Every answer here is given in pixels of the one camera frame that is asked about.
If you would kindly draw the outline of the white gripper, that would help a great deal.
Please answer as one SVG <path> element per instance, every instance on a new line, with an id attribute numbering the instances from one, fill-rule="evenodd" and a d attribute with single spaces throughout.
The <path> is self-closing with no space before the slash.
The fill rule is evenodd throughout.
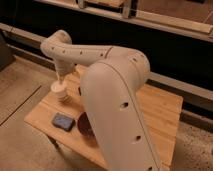
<path id="1" fill-rule="evenodd" d="M 74 64 L 66 61 L 56 61 L 55 69 L 57 72 L 57 80 L 61 82 L 61 77 L 70 74 L 74 70 Z"/>

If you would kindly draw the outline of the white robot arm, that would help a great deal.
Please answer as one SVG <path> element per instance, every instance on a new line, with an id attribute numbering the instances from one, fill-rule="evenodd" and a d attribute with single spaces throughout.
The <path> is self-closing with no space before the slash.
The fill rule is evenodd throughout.
<path id="1" fill-rule="evenodd" d="M 162 161 L 136 99 L 150 64 L 139 50 L 113 45 L 75 45 L 64 30 L 43 40 L 42 53 L 60 77 L 77 64 L 83 107 L 109 171 L 163 171 Z"/>

